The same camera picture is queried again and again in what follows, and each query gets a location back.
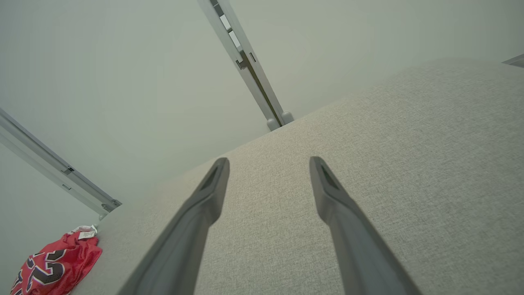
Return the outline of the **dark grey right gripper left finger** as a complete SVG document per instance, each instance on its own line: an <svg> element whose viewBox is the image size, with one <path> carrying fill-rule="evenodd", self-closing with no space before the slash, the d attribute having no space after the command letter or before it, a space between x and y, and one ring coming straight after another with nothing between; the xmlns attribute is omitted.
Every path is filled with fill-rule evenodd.
<svg viewBox="0 0 524 295"><path fill-rule="evenodd" d="M229 176L230 161L217 159L120 288L120 295L194 293L208 230L221 216Z"/></svg>

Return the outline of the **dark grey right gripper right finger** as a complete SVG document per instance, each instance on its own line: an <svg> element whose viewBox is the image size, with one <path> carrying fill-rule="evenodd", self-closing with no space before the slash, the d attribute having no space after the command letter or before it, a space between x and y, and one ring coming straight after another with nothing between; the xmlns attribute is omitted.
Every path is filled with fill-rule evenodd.
<svg viewBox="0 0 524 295"><path fill-rule="evenodd" d="M309 159L319 217L330 229L347 295L419 295L421 291L324 159Z"/></svg>

